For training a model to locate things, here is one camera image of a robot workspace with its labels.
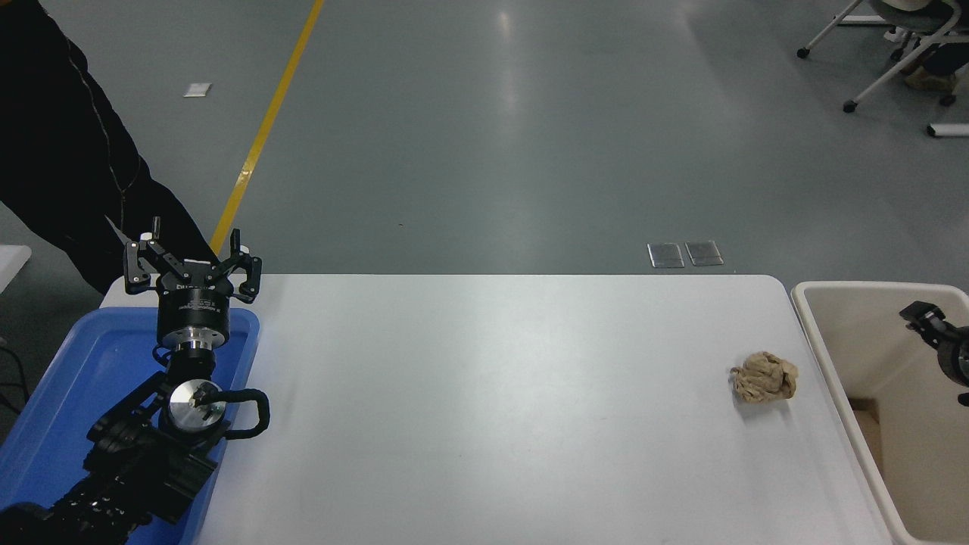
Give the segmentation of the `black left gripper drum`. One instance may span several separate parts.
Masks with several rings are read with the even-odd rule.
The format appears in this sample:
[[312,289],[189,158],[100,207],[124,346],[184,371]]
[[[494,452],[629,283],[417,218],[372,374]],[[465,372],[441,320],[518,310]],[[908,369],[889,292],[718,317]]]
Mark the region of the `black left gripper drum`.
[[232,283],[213,263],[188,260],[188,277],[161,272],[158,339],[229,339],[229,295]]

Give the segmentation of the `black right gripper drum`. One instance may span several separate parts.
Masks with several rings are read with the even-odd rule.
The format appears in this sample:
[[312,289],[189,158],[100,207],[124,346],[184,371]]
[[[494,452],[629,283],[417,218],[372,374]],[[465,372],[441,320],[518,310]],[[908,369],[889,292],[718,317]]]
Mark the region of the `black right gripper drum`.
[[950,328],[947,337],[940,338],[937,349],[939,366],[951,380],[968,379],[968,327]]

